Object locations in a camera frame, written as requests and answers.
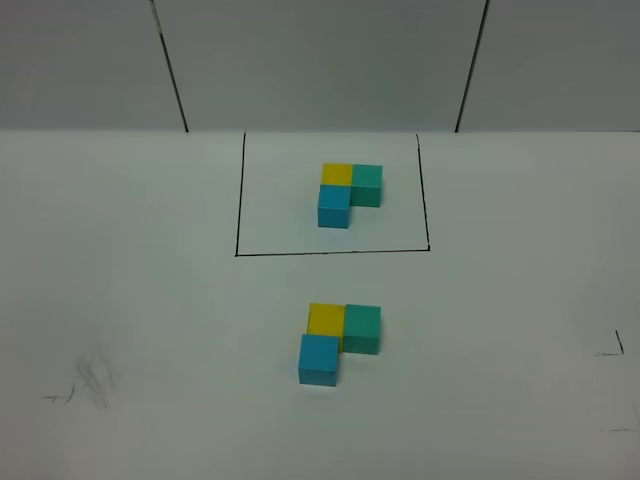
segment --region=toy block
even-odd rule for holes
[[[308,385],[335,387],[338,381],[340,339],[324,335],[302,335],[298,378]]]
[[[382,203],[382,167],[354,165],[351,181],[351,205],[379,207]]]
[[[377,355],[380,351],[382,309],[368,305],[347,305],[344,319],[343,350]]]
[[[311,307],[309,307],[307,333],[311,335],[328,335],[330,337],[338,337],[340,340],[340,351],[342,351],[344,316],[344,305],[312,303]]]
[[[353,165],[349,163],[325,163],[322,166],[323,185],[343,185],[350,187]]]
[[[320,185],[318,195],[318,226],[349,228],[351,187]]]

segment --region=green cube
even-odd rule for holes
[[[342,350],[377,355],[380,351],[382,309],[368,305],[347,305]]]
[[[351,180],[351,205],[379,207],[382,203],[382,167],[354,165]]]

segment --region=block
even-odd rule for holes
[[[311,335],[328,335],[330,337],[338,337],[340,341],[339,349],[342,351],[344,317],[344,305],[312,303],[311,307],[309,307],[307,333]]]
[[[354,165],[351,181],[351,205],[379,207],[382,203],[382,167]]]
[[[343,350],[377,355],[380,351],[382,309],[369,305],[347,305],[344,319]]]
[[[340,339],[325,335],[302,335],[298,378],[307,385],[335,387],[338,381]]]
[[[318,226],[349,228],[351,187],[320,185],[318,195]]]
[[[322,166],[323,185],[343,185],[350,187],[353,165],[350,163],[325,163]]]

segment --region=cyan cube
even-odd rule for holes
[[[347,305],[342,351],[377,355],[380,351],[382,309],[369,305]]]
[[[335,387],[338,381],[340,339],[325,335],[302,335],[298,377],[307,385]]]
[[[349,228],[351,188],[339,185],[320,185],[318,196],[318,226]]]
[[[354,165],[351,180],[351,205],[379,207],[382,203],[382,166]]]

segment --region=yellow cube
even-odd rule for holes
[[[350,163],[325,163],[322,166],[323,185],[351,186],[353,165]]]
[[[307,324],[307,333],[311,335],[328,335],[330,337],[339,337],[340,351],[342,351],[345,313],[346,307],[344,305],[312,303],[311,308],[309,308],[309,323]]]

